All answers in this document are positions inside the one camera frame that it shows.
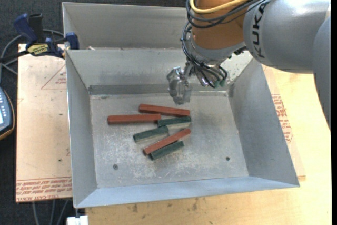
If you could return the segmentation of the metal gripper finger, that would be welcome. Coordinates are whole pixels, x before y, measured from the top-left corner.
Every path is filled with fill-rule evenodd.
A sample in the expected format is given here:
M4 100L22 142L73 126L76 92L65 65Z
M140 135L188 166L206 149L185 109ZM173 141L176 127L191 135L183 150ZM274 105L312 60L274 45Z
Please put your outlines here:
M168 89L177 90L184 82L183 69L180 66L172 68L166 78L169 84Z
M186 81L173 81L170 83L170 96L176 105L190 102L192 87Z

